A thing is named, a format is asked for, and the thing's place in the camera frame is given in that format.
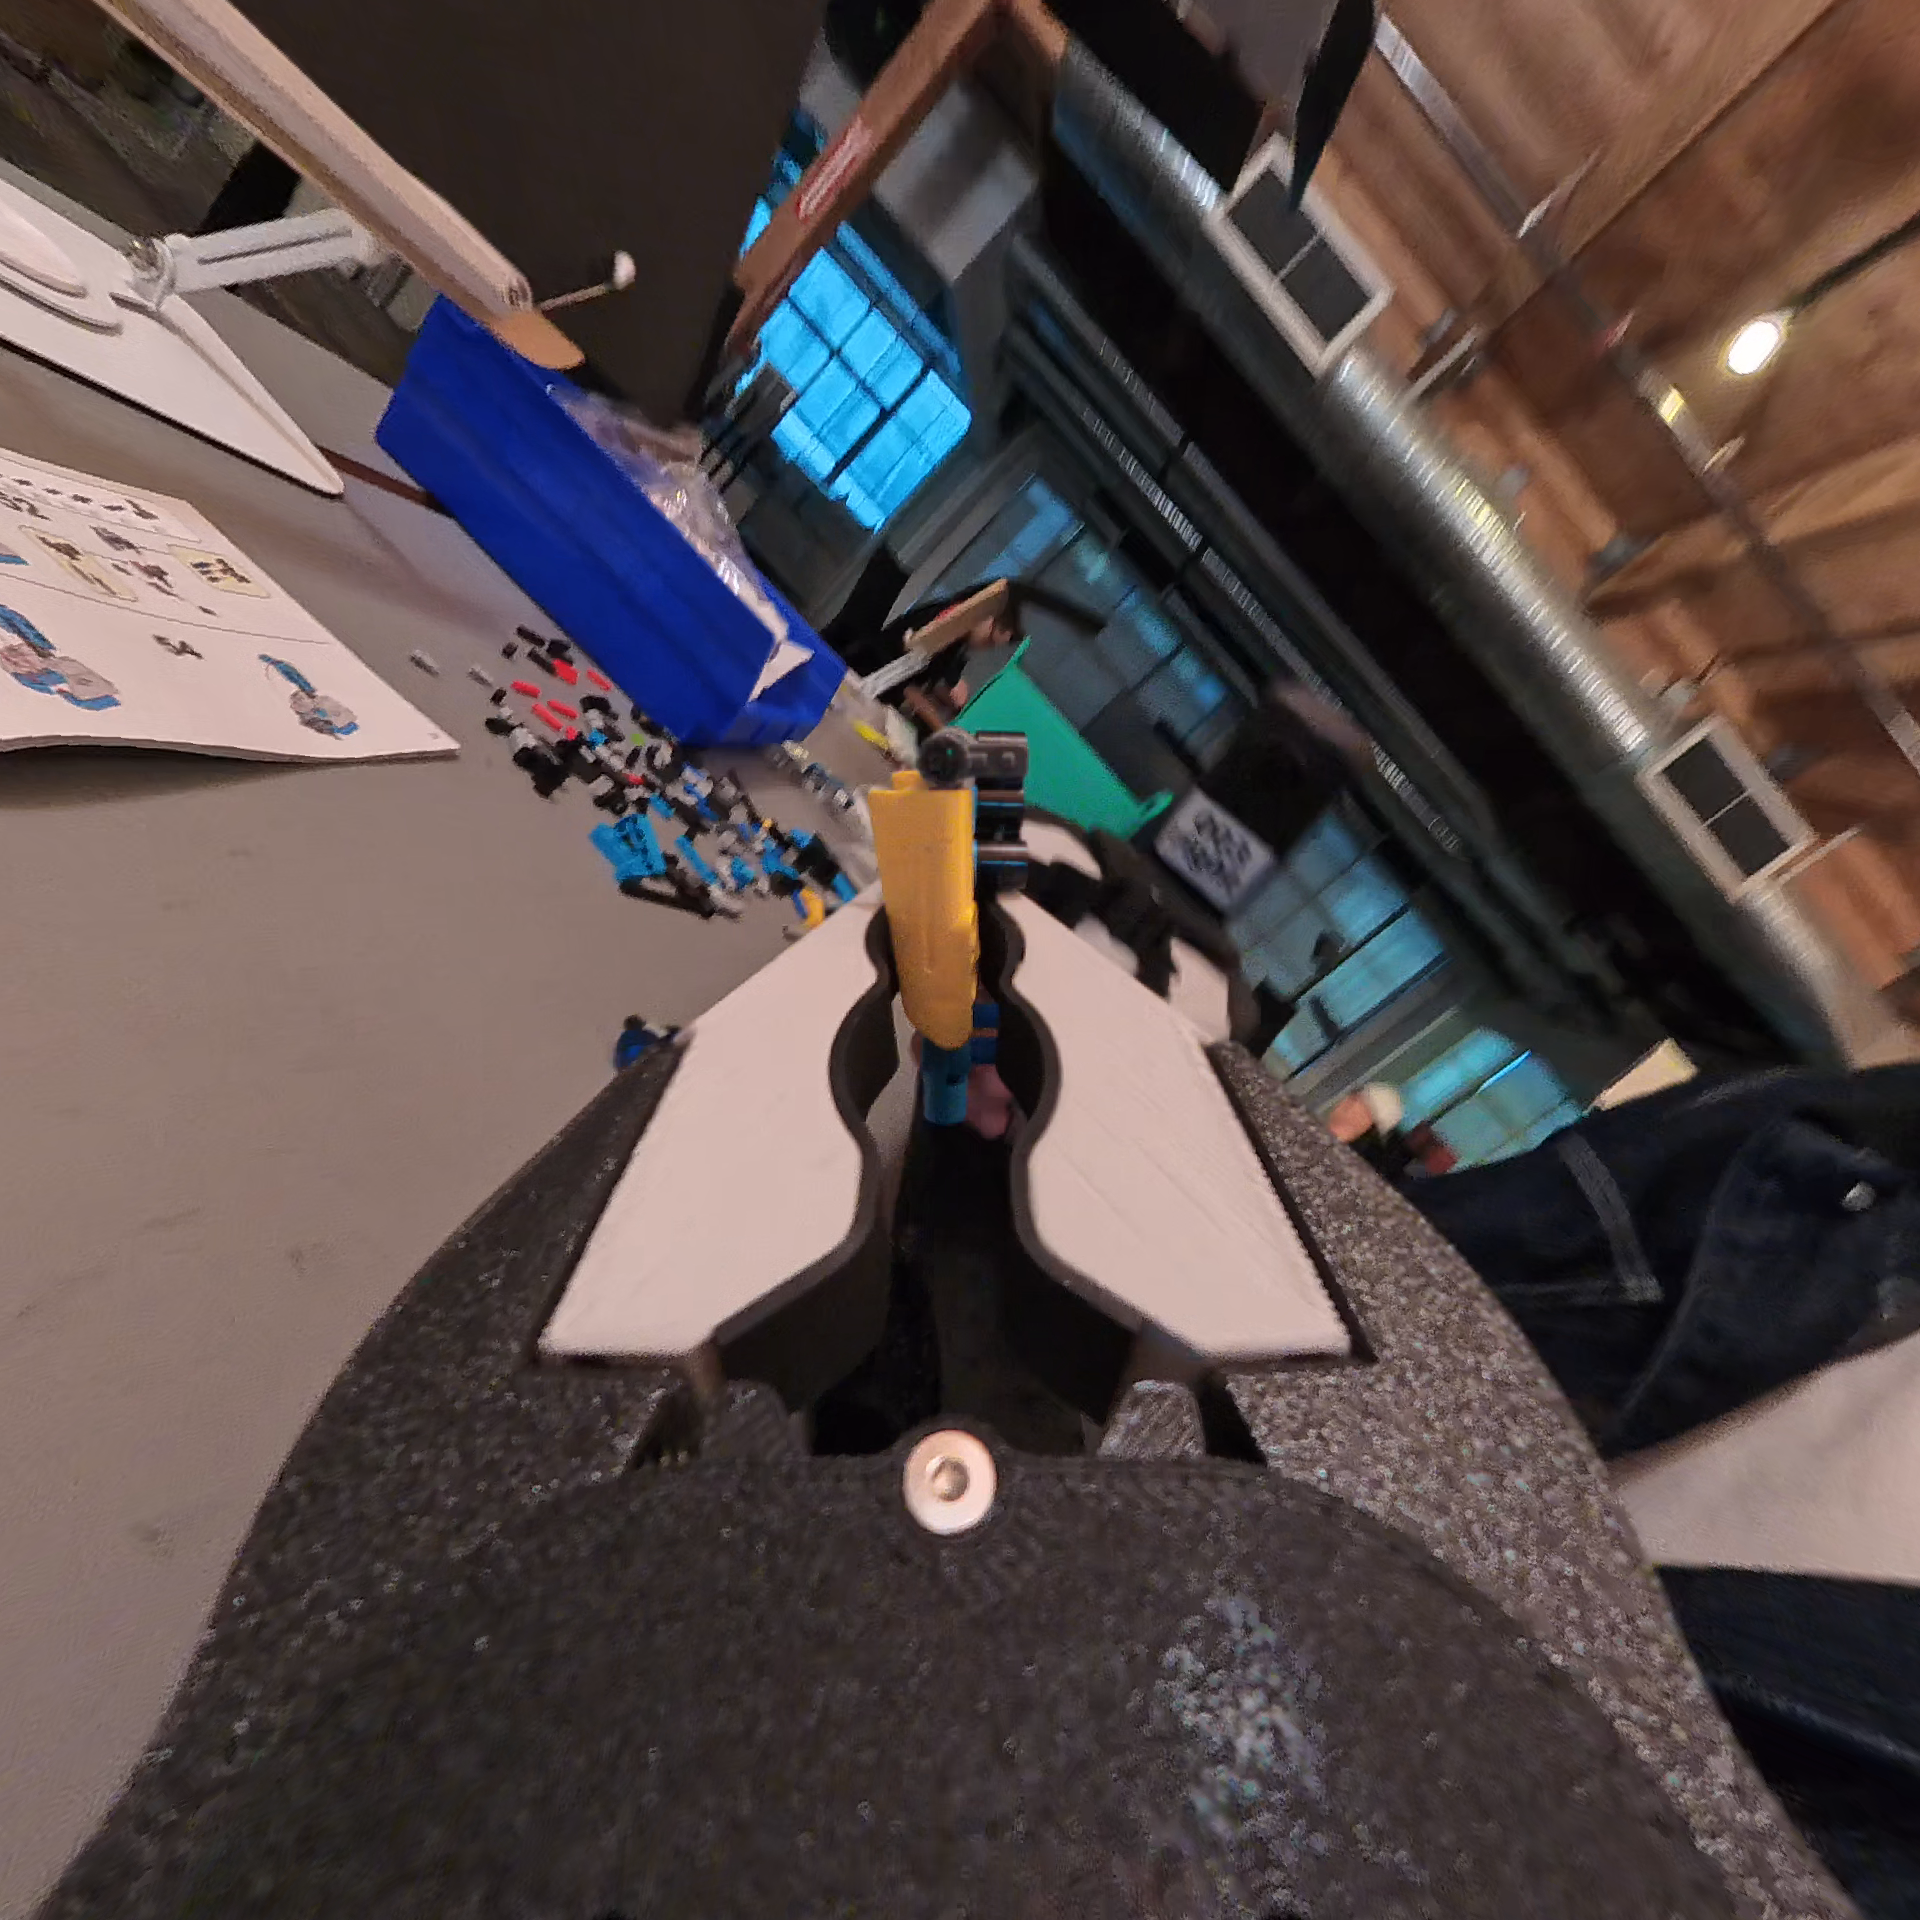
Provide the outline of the person's white shirt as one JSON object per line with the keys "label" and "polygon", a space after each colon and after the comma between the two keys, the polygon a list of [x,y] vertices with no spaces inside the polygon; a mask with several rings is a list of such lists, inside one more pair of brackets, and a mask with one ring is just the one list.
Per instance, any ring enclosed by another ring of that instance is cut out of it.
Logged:
{"label": "person's white shirt", "polygon": [[1915,1443],[1884,1426],[1737,1419],[1628,1458],[1613,1486],[1658,1567],[1917,1582]]}

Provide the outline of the grey desk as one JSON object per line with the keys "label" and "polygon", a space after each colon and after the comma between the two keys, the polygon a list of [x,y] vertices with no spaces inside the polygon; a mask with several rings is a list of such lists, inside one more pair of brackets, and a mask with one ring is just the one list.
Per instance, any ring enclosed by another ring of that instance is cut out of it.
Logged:
{"label": "grey desk", "polygon": [[341,769],[4,757],[3,1908],[107,1810],[261,1497],[396,1291],[788,945],[623,899],[469,673],[550,634],[373,443],[387,388],[202,303],[347,460],[323,499],[4,353],[4,446],[180,495],[462,741]]}

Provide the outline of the person's denim jacket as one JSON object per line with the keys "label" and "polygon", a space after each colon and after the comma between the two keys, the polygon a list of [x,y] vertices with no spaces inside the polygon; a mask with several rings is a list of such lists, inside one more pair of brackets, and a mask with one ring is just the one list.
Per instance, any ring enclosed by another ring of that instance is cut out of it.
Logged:
{"label": "person's denim jacket", "polygon": [[[1887,1354],[1811,1423],[1915,1443],[1917,1069],[1695,1077],[1492,1166],[1389,1182],[1515,1318],[1599,1457]],[[1917,1916],[1915,1587],[1658,1567],[1722,1711],[1862,1916]]]}

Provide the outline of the bags of brick parts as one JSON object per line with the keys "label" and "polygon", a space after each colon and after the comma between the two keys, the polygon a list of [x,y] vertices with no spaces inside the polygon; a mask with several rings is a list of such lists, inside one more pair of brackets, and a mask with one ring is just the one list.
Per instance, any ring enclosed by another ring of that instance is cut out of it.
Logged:
{"label": "bags of brick parts", "polygon": [[543,386],[554,401],[642,492],[678,538],[702,555],[716,580],[764,629],[754,644],[758,699],[812,657],[794,637],[794,619],[781,612],[775,589],[758,573],[740,542],[722,493],[703,470],[703,438],[698,427],[661,427],[623,401],[587,391],[558,377]]}

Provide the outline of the building instruction booklet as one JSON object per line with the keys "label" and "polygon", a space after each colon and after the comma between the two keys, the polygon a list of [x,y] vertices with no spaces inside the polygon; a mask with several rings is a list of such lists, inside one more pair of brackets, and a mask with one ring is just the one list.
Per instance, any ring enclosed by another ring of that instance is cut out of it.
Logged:
{"label": "building instruction booklet", "polygon": [[460,753],[186,500],[3,453],[3,753]]}

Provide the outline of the blue plastic bin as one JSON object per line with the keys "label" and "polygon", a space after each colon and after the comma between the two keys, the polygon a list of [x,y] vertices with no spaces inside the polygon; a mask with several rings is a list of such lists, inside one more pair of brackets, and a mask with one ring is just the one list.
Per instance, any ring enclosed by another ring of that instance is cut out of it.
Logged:
{"label": "blue plastic bin", "polygon": [[668,731],[750,750],[810,737],[842,659],[773,594],[779,657],[766,622],[569,412],[579,397],[442,298],[375,443]]}

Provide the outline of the blue yellow brick assembly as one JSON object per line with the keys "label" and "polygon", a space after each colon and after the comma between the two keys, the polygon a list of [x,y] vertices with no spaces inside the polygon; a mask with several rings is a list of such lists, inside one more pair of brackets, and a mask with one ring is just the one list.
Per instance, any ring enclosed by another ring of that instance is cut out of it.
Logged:
{"label": "blue yellow brick assembly", "polygon": [[969,1117],[999,1012],[983,990],[983,906],[1023,887],[1029,747],[1017,731],[943,727],[869,796],[897,994],[918,1035],[924,1122]]}

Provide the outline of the pile of small brick parts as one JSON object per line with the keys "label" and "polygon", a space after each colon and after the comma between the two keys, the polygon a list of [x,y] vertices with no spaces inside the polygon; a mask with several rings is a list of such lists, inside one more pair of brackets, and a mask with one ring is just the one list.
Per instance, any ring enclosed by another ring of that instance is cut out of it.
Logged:
{"label": "pile of small brick parts", "polygon": [[807,747],[779,743],[770,764],[852,836],[850,853],[821,827],[779,820],[740,772],[710,769],[569,641],[517,627],[499,659],[469,662],[465,678],[483,699],[484,734],[532,798],[586,818],[620,893],[702,922],[778,902],[783,937],[798,939],[863,890],[863,803]]}

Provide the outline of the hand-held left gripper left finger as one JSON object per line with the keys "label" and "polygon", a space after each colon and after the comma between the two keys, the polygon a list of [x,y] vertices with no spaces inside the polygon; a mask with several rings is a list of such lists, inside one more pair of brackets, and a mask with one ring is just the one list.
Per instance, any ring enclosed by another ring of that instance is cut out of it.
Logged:
{"label": "hand-held left gripper left finger", "polygon": [[842,910],[678,1038],[542,1356],[847,1378],[890,1310],[871,1114],[899,1066],[883,913]]}

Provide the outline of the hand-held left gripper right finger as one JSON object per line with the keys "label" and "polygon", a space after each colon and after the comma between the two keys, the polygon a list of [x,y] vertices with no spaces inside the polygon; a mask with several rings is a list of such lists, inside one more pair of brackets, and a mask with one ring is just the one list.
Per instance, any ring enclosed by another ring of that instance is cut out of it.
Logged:
{"label": "hand-held left gripper right finger", "polygon": [[1041,1375],[1269,1374],[1353,1331],[1198,1027],[1037,906],[988,916],[1023,1129],[1002,1307]]}

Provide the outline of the white stand with base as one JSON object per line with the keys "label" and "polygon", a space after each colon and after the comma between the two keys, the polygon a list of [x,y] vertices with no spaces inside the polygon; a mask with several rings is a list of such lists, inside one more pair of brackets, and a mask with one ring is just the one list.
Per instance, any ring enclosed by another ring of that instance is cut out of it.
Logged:
{"label": "white stand with base", "polygon": [[518,356],[569,373],[586,364],[586,349],[554,322],[554,314],[633,289],[633,257],[615,251],[602,282],[537,302],[527,278],[462,212],[383,154],[237,6],[100,3],[100,12],[292,165],[327,201],[299,218],[135,243],[113,289],[122,307],[155,317],[187,295],[397,257]]}

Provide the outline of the green box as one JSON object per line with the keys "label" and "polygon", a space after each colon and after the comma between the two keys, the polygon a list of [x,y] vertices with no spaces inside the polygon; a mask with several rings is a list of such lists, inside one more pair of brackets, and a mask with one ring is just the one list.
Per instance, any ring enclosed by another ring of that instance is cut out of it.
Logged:
{"label": "green box", "polygon": [[1022,641],[1009,662],[983,682],[955,716],[971,734],[1022,734],[1027,743],[1027,806],[1081,831],[1135,838],[1173,806],[1166,788],[1141,798],[1121,780],[1074,723],[1023,669],[1031,642]]}

